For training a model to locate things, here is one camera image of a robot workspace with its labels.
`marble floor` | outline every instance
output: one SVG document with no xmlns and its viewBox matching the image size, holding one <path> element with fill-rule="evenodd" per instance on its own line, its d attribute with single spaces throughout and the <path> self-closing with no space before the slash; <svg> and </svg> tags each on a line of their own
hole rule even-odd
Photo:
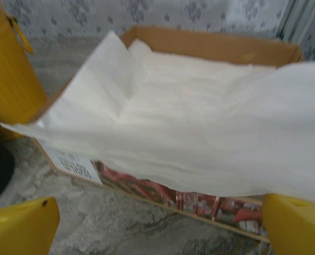
<svg viewBox="0 0 315 255">
<path fill-rule="evenodd" d="M 37 51 L 29 58 L 48 95 L 73 76 L 97 42 L 95 38 L 32 42 Z M 54 172 L 28 138 L 6 146 L 16 169 L 0 196 L 0 207 L 55 197 L 61 221 L 50 255 L 269 252 L 265 243 Z"/>
</svg>

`yellow container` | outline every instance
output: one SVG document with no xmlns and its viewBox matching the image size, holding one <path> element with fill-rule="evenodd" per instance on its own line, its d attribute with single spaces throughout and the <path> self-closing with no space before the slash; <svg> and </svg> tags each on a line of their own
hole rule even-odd
<svg viewBox="0 0 315 255">
<path fill-rule="evenodd" d="M 8 18 L 0 5 L 0 122 L 26 123 L 46 100 L 24 49 L 32 53 L 16 20 Z M 9 140 L 17 136 L 0 126 L 0 139 Z"/>
<path fill-rule="evenodd" d="M 0 255 L 47 255 L 59 221 L 54 198 L 0 209 Z"/>
<path fill-rule="evenodd" d="M 262 220 L 276 255 L 315 254 L 315 203 L 266 195 Z"/>
</svg>

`white paper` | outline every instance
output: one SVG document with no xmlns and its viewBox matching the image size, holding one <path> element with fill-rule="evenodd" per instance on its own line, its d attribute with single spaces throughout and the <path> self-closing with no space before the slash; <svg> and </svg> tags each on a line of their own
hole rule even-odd
<svg viewBox="0 0 315 255">
<path fill-rule="evenodd" d="M 45 142 L 38 142 L 57 169 L 102 184 L 90 159 L 53 149 Z"/>
<path fill-rule="evenodd" d="M 128 51 L 111 33 L 40 120 L 3 126 L 179 191 L 315 201 L 315 62 Z"/>
</svg>

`printed label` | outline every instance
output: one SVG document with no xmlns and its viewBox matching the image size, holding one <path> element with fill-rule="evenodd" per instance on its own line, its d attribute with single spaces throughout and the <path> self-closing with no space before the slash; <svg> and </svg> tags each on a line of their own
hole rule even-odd
<svg viewBox="0 0 315 255">
<path fill-rule="evenodd" d="M 42 141 L 38 142 L 45 150 L 46 154 L 49 156 L 55 167 L 59 170 L 102 184 L 90 159 L 56 150 L 47 146 L 45 142 Z"/>
</svg>

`box flap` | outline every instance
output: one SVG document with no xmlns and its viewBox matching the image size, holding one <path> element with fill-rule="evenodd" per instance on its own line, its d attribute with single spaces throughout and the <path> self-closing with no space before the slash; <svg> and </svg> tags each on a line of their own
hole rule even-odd
<svg viewBox="0 0 315 255">
<path fill-rule="evenodd" d="M 303 57 L 300 46 L 299 45 L 294 45 L 294 46 L 296 46 L 296 48 L 294 50 L 294 54 L 292 55 L 289 63 L 304 61 L 304 57 Z"/>
<path fill-rule="evenodd" d="M 131 43 L 136 39 L 136 31 L 137 27 L 132 27 L 128 31 L 124 32 L 120 38 L 122 42 L 125 44 L 125 46 L 128 48 Z"/>
<path fill-rule="evenodd" d="M 297 45 L 252 37 L 156 27 L 137 27 L 137 38 L 152 50 L 233 64 L 282 66 L 291 62 Z"/>
</svg>

